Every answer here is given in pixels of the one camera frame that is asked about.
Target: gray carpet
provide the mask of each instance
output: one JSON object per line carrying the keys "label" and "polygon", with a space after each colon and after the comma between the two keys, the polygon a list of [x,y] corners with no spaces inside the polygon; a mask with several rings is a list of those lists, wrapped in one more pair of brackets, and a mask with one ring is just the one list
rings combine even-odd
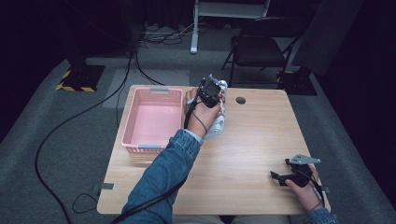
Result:
{"label": "gray carpet", "polygon": [[[226,79],[229,67],[223,71],[220,68],[228,54],[228,40],[234,33],[212,29],[200,35],[196,55],[190,55],[190,36],[183,37],[179,45],[147,45],[138,52],[141,68],[144,71],[190,71],[191,86],[198,85],[201,78],[209,74]],[[56,91],[68,68],[67,62],[59,64],[36,90],[1,143],[0,223],[66,223],[60,206],[35,175],[35,154],[58,124],[106,98],[109,90],[114,89],[114,75],[125,69],[127,59],[121,56],[90,58],[87,63],[106,66],[97,92]],[[247,70],[237,68],[235,72],[241,76]],[[275,78],[271,71],[265,71],[263,76]],[[330,190],[332,212],[341,223],[394,223],[395,210],[366,169],[315,78],[311,80],[318,96],[292,95],[290,102],[311,155],[322,160],[317,167],[322,183]],[[273,88],[271,85],[235,87]],[[82,193],[98,198],[97,185],[105,178],[120,115],[121,109],[99,105],[58,128],[41,148],[40,174],[63,201],[74,223],[109,223],[115,217],[95,210],[78,214],[72,207]],[[83,196],[75,207],[81,211],[95,204]],[[303,219],[304,216],[295,216],[292,222],[303,223]]]}

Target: black cable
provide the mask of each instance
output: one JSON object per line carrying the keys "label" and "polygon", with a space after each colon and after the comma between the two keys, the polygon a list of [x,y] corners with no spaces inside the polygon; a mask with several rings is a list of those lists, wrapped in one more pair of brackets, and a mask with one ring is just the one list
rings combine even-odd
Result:
{"label": "black cable", "polygon": [[206,33],[207,33],[209,30],[211,30],[211,29],[213,29],[213,26],[207,27],[206,30],[204,30],[204,31],[198,31],[198,33],[201,34],[201,35],[204,35],[204,34],[206,34]]}
{"label": "black cable", "polygon": [[202,126],[204,127],[204,129],[205,129],[205,135],[207,135],[207,128],[206,128],[206,126],[204,125],[204,123],[195,115],[195,113],[194,112],[192,112],[192,114],[195,116],[195,118],[196,119],[198,119],[198,121],[202,124]]}
{"label": "black cable", "polygon": [[[125,75],[124,80],[122,81],[122,83],[125,82],[126,78],[127,78],[128,74]],[[61,199],[55,194],[55,192],[48,186],[48,184],[44,181],[43,177],[40,174],[40,171],[38,169],[38,157],[40,155],[40,152],[44,146],[44,144],[47,142],[47,140],[50,138],[50,136],[56,131],[58,130],[60,127],[62,127],[64,124],[66,124],[68,121],[75,119],[76,117],[94,109],[95,107],[99,106],[100,104],[102,104],[104,101],[108,100],[109,98],[111,98],[114,94],[116,94],[117,91],[120,90],[122,84],[113,92],[111,93],[109,96],[107,96],[107,98],[105,98],[104,100],[100,101],[99,103],[90,106],[89,108],[77,113],[76,115],[70,117],[69,119],[64,120],[63,122],[61,122],[60,124],[58,124],[55,128],[53,128],[47,135],[46,137],[44,137],[44,139],[41,141],[37,152],[35,154],[35,174],[37,175],[38,180],[40,181],[40,183],[46,188],[46,190],[52,195],[52,197],[56,200],[56,202],[61,206],[62,211],[64,212],[64,216],[66,217],[67,223],[72,224],[72,220],[70,219],[70,216],[67,213],[67,210],[64,206],[64,203],[61,201]]]}
{"label": "black cable", "polygon": [[116,223],[120,223],[121,221],[123,221],[125,218],[130,217],[156,203],[159,203],[162,200],[167,199],[168,197],[170,197],[174,192],[176,192],[178,189],[181,188],[181,186],[183,186],[184,182],[186,182],[187,177],[184,178],[180,183],[176,184],[175,186],[173,186],[171,189],[169,189],[168,191],[166,191],[164,194],[150,200],[147,201],[145,203],[141,203],[136,207],[133,207],[131,209],[129,209],[128,211],[122,213],[121,215],[119,215],[118,217],[116,217],[111,224],[116,224]]}
{"label": "black cable", "polygon": [[195,95],[194,99],[192,100],[192,102],[190,104],[189,110],[186,113],[186,118],[184,119],[184,129],[187,129],[189,127],[189,121],[191,118],[192,111],[198,105],[197,99],[198,99],[198,93]]}
{"label": "black cable", "polygon": [[130,68],[131,68],[131,59],[132,59],[132,55],[129,55],[129,57],[130,57],[130,58],[129,58],[129,60],[128,60],[128,64],[127,64],[127,66],[126,66],[126,68],[125,68],[125,78],[124,78],[124,80],[123,80],[122,83],[121,83],[121,89],[120,89],[119,95],[118,95],[118,97],[117,97],[117,103],[116,103],[116,124],[117,124],[117,128],[120,127],[120,124],[119,124],[119,102],[120,102],[120,95],[121,95],[123,89],[125,88],[125,84],[126,84],[126,80],[127,80],[127,78],[128,78],[129,70],[130,70]]}
{"label": "black cable", "polygon": [[[161,27],[160,28],[157,28],[157,29],[155,29],[155,30],[153,30],[152,32],[153,33],[155,33],[155,32],[157,32],[158,30],[160,30],[161,29]],[[206,33],[208,30],[210,30],[211,29],[211,27],[209,27],[208,29],[206,29],[204,32],[200,32],[200,34],[204,34],[204,33]],[[146,36],[146,37],[144,37],[141,41],[143,42],[143,43],[150,43],[150,44],[165,44],[165,45],[176,45],[176,44],[181,44],[182,42],[183,42],[183,39],[182,39],[182,37],[183,36],[185,36],[185,35],[187,35],[186,33],[188,33],[189,31],[192,31],[193,30],[193,24],[191,24],[191,25],[189,25],[188,27],[186,27],[184,30],[182,30],[181,32],[180,31],[178,31],[178,32],[173,32],[173,33],[171,33],[171,34],[167,34],[167,35],[159,35],[159,36],[156,36],[156,37],[152,37],[152,38],[149,38],[151,35],[154,35],[154,34],[149,34],[148,36]],[[179,39],[179,41],[178,42],[176,42],[176,43],[166,43],[165,41],[168,41],[168,40],[177,40],[177,39]]]}
{"label": "black cable", "polygon": [[153,83],[154,85],[155,85],[155,83],[157,83],[157,84],[160,84],[160,85],[162,85],[162,86],[165,86],[165,84],[163,84],[163,83],[161,83],[161,82],[159,82],[159,81],[157,81],[157,80],[155,80],[155,79],[149,77],[149,76],[142,70],[142,68],[140,67],[140,64],[139,64],[139,60],[138,60],[138,57],[137,57],[137,53],[136,53],[136,58],[135,58],[134,60],[135,60],[135,65],[136,65],[137,69],[139,69],[140,74],[142,75],[142,77],[145,77],[146,79],[148,79],[148,80],[149,80],[151,83]]}
{"label": "black cable", "polygon": [[78,195],[78,197],[73,201],[73,206],[72,206],[73,212],[75,212],[75,213],[77,213],[77,214],[83,214],[83,213],[87,213],[87,212],[91,212],[91,211],[95,210],[95,209],[96,209],[96,206],[93,207],[93,208],[89,208],[89,209],[87,209],[87,210],[84,210],[84,211],[77,211],[77,210],[76,210],[76,208],[75,208],[76,202],[77,202],[77,200],[78,200],[79,198],[81,198],[82,196],[87,196],[87,197],[91,198],[92,200],[94,200],[96,203],[98,203],[98,201],[97,201],[95,198],[93,198],[93,197],[91,196],[91,194],[82,193],[82,194]]}
{"label": "black cable", "polygon": [[[151,33],[155,33],[155,32],[157,32],[157,31],[159,31],[161,28],[160,27],[158,27],[157,29],[155,29],[155,30],[153,30],[153,31],[150,31]],[[149,36],[151,36],[151,35],[153,35],[153,34],[149,34],[149,35],[147,35],[147,36],[145,36],[143,39],[149,39]]]}

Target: plastic basket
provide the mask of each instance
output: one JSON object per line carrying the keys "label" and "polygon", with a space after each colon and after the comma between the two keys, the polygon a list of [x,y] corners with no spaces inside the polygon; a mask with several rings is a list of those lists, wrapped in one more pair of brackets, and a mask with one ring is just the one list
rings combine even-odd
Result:
{"label": "plastic basket", "polygon": [[129,153],[160,153],[181,128],[183,90],[137,88],[122,137]]}

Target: jacket sleeve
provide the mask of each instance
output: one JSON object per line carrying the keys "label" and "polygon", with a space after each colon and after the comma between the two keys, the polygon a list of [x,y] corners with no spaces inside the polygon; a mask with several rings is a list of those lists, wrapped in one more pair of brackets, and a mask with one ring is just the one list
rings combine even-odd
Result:
{"label": "jacket sleeve", "polygon": [[[183,181],[198,155],[200,145],[188,132],[178,130],[131,191],[122,213],[154,199]],[[125,219],[123,223],[172,223],[172,205],[177,192],[169,198]]]}
{"label": "jacket sleeve", "polygon": [[327,208],[319,208],[309,213],[309,223],[312,224],[329,224],[338,223],[332,214],[329,213]]}

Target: person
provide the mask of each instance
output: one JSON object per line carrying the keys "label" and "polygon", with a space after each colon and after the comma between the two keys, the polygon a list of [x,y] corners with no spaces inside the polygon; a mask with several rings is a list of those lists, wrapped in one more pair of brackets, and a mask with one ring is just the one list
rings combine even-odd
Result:
{"label": "person", "polygon": [[[197,88],[187,91],[185,100],[194,98],[196,94]],[[219,105],[208,108],[199,103],[200,99],[197,102],[198,105],[193,110],[194,116],[191,116],[187,129],[178,130],[169,140],[166,149],[146,169],[128,196],[128,202],[123,206],[122,213],[162,195],[188,176],[203,143],[205,130],[213,125],[220,113]],[[314,168],[312,171],[315,179],[318,179],[318,172]],[[336,223],[328,210],[321,205],[311,185],[300,188],[292,181],[286,181],[286,183],[297,194],[301,205],[309,212],[311,223]],[[176,196],[177,191],[166,199],[127,217],[122,223],[181,223],[186,217],[172,215]],[[222,223],[218,216],[196,216],[195,219],[203,221],[197,223],[209,223],[207,222],[209,219],[214,220],[210,223]],[[249,217],[237,216],[234,224],[250,223],[244,220],[249,221]]]}

